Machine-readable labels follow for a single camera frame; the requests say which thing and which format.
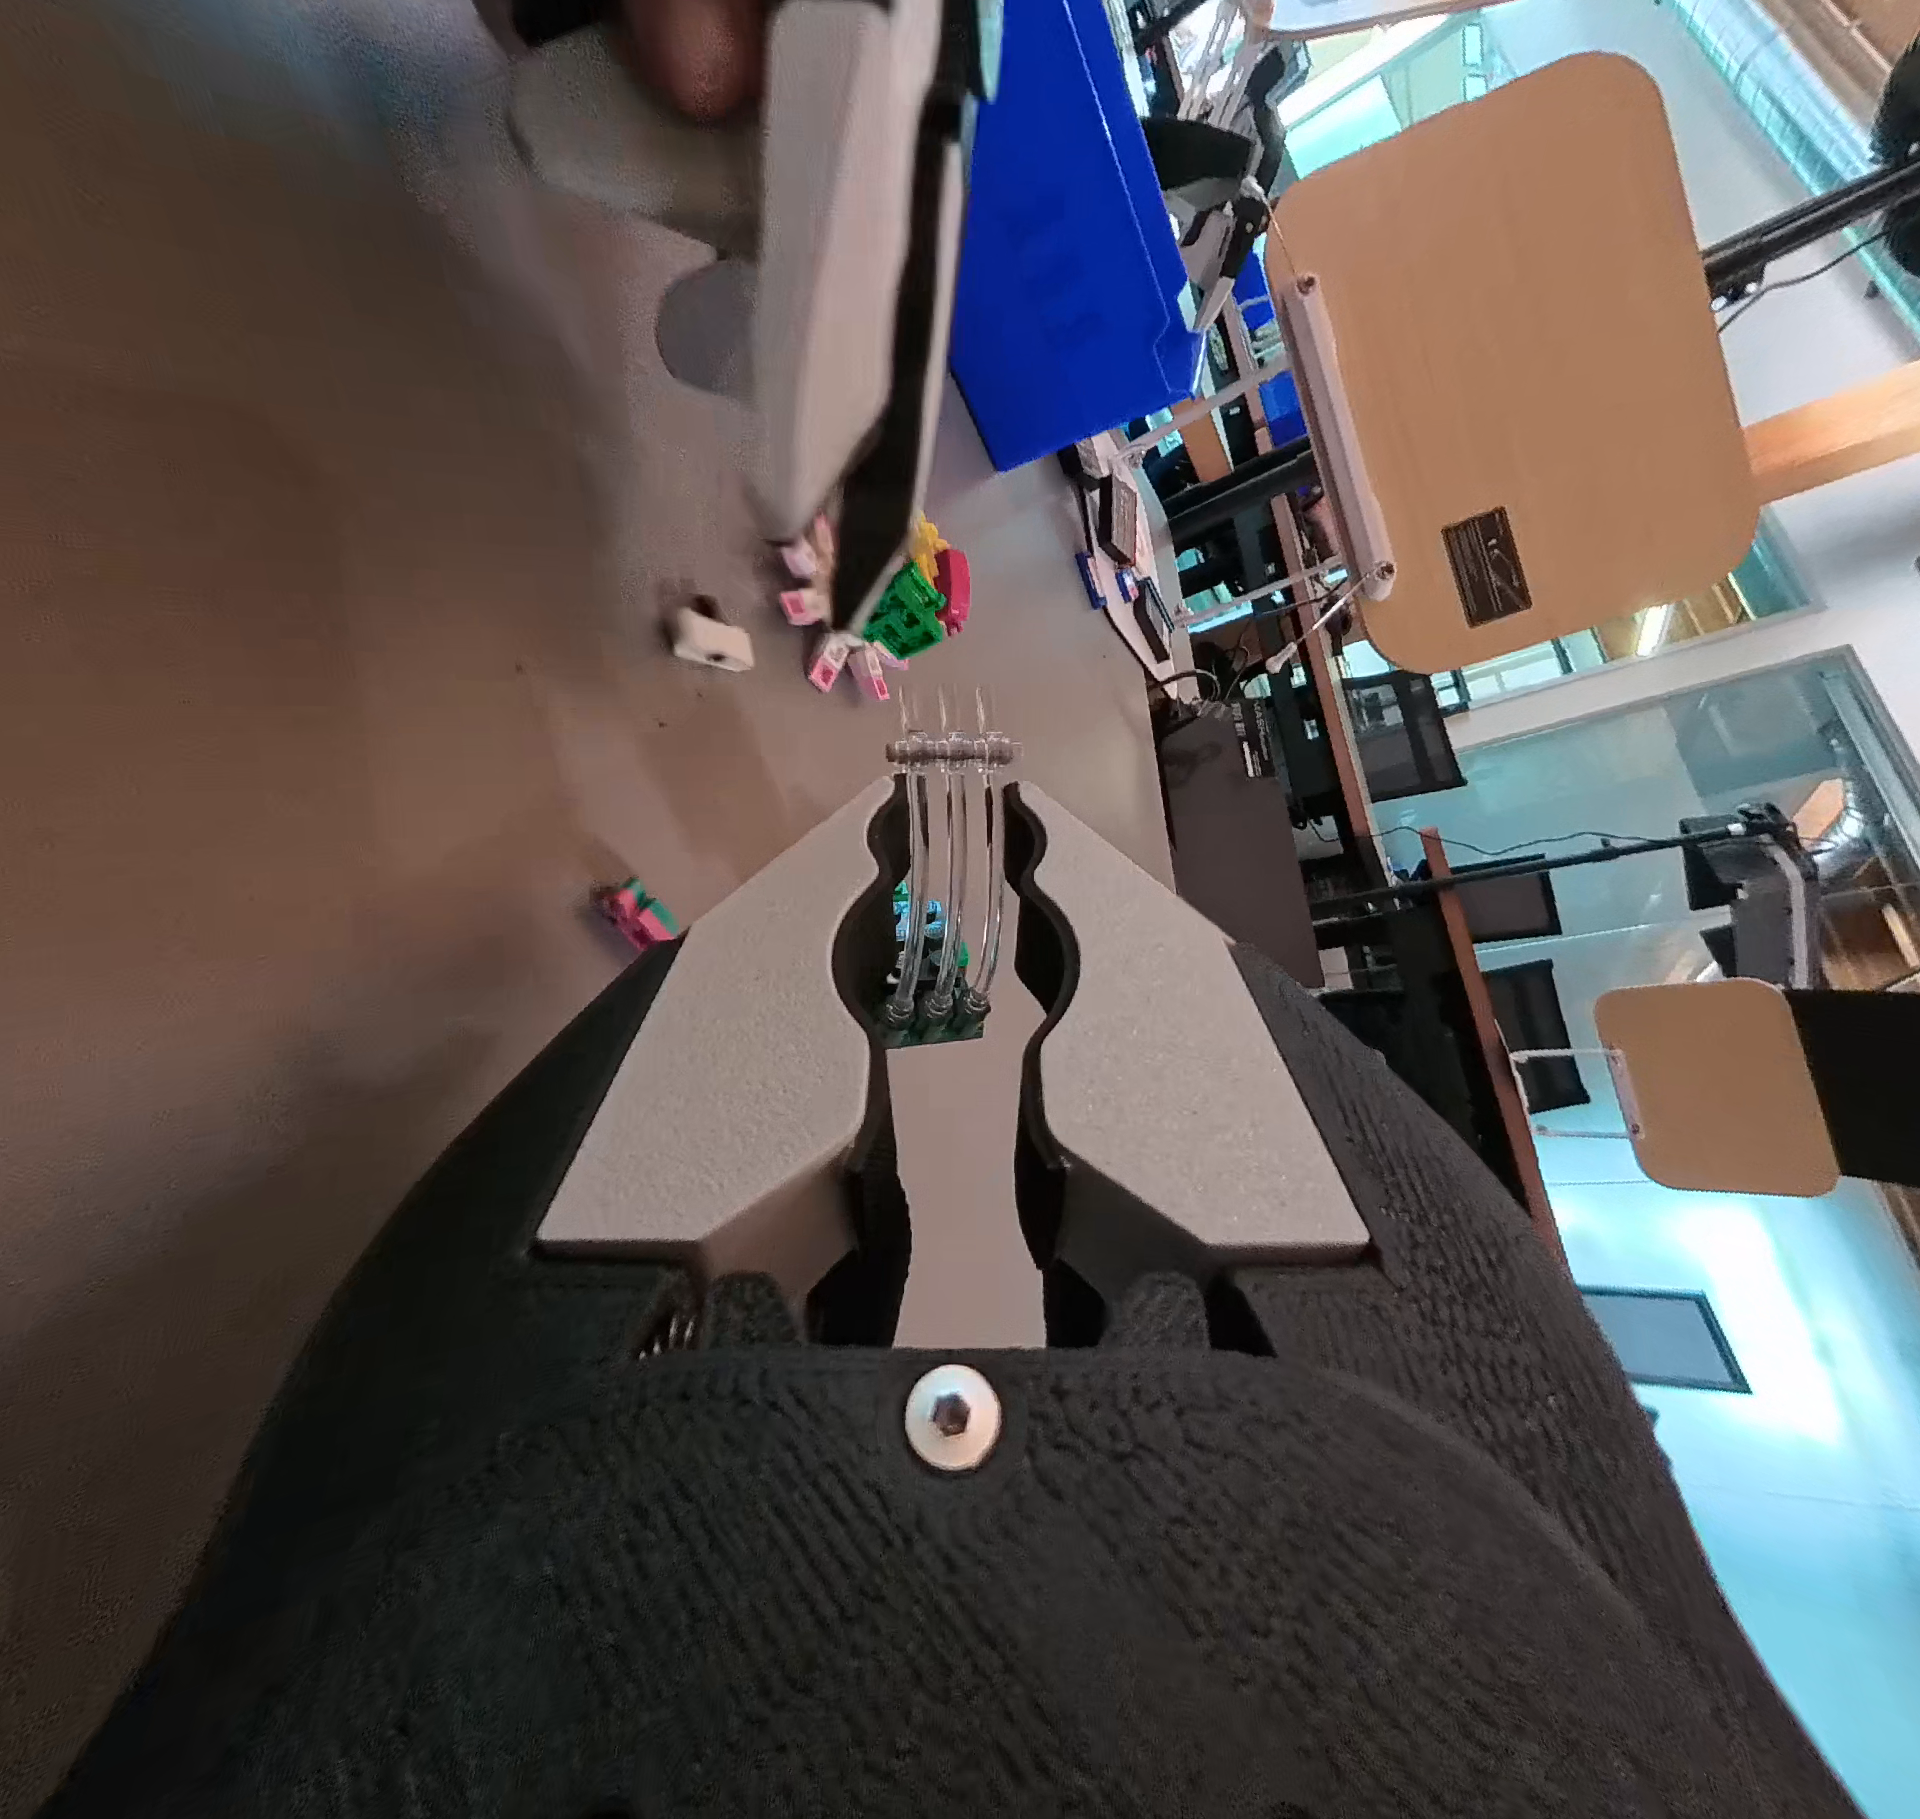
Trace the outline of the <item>pink white lego flower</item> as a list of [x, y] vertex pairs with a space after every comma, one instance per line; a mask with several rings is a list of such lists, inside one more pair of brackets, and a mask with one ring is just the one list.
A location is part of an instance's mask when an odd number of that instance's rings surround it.
[[887, 640], [870, 635], [873, 620], [855, 631], [830, 622], [839, 565], [834, 516], [827, 510], [814, 513], [802, 533], [774, 551], [782, 577], [777, 611], [788, 627], [808, 635], [808, 684], [825, 693], [849, 685], [870, 702], [887, 702], [906, 668], [906, 656]]

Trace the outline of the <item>blue plastic bin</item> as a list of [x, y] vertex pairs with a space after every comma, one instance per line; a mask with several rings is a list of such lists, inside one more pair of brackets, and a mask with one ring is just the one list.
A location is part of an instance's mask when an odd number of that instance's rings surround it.
[[1005, 0], [947, 362], [995, 472], [1188, 398], [1201, 335], [1102, 0]]

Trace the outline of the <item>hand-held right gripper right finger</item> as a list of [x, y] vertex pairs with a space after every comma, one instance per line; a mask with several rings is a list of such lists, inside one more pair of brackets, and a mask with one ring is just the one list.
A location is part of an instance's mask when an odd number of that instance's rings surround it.
[[1234, 941], [1043, 788], [1005, 791], [1017, 1201], [1045, 1273], [1343, 1263], [1368, 1233]]

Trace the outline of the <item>black stand pole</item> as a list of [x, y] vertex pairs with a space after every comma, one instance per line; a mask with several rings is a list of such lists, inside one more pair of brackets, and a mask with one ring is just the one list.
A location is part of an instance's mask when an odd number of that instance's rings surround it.
[[1704, 250], [1711, 301], [1757, 295], [1777, 261], [1860, 225], [1900, 271], [1919, 277], [1919, 152]]

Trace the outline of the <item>green lego stem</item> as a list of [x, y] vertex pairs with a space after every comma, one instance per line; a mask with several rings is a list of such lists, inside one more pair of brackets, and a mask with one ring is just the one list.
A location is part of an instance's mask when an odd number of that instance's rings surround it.
[[906, 709], [890, 756], [904, 858], [893, 887], [896, 965], [877, 1010], [881, 1033], [892, 1047], [973, 1042], [994, 1012], [1012, 926], [1008, 856], [1021, 746], [977, 689], [966, 719], [947, 700], [930, 725]]

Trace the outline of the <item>person's left hand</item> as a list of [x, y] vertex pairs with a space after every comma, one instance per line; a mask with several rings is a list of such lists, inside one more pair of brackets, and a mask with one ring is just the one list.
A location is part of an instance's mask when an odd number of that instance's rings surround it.
[[765, 0], [619, 0], [634, 75], [696, 124], [746, 113], [764, 79]]

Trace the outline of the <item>green curved lego piece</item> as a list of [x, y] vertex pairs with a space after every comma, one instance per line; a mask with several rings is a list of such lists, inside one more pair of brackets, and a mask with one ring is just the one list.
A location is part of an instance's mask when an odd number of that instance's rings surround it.
[[938, 577], [908, 559], [892, 577], [862, 627], [864, 646], [893, 660], [913, 660], [947, 640], [947, 595]]

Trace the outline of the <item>yellow magenta lego piece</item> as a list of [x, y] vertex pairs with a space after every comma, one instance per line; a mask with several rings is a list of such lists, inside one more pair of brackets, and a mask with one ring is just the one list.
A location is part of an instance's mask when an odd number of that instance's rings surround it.
[[968, 556], [951, 547], [939, 529], [916, 516], [908, 547], [911, 563], [921, 572], [936, 599], [936, 620], [942, 635], [958, 635], [973, 605], [973, 572]]

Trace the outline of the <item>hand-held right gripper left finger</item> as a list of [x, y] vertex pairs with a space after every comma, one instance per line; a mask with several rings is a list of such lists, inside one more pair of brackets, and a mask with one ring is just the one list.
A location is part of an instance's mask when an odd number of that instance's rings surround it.
[[696, 1277], [822, 1277], [853, 1249], [842, 1173], [873, 1044], [832, 947], [878, 866], [874, 782], [695, 922], [538, 1229], [563, 1256]]

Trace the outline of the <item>small light wood board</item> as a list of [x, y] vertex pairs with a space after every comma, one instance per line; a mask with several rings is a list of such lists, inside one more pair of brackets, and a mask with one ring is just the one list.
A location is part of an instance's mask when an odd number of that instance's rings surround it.
[[1619, 988], [1595, 1001], [1594, 1024], [1646, 1181], [1771, 1198], [1836, 1189], [1836, 1146], [1781, 988]]

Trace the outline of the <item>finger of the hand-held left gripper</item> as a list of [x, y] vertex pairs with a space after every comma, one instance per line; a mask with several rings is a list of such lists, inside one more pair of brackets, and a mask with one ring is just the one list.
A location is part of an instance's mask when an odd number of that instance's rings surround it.
[[973, 131], [1005, 0], [772, 0], [764, 30], [753, 491], [832, 520], [828, 627], [906, 557], [938, 440]]

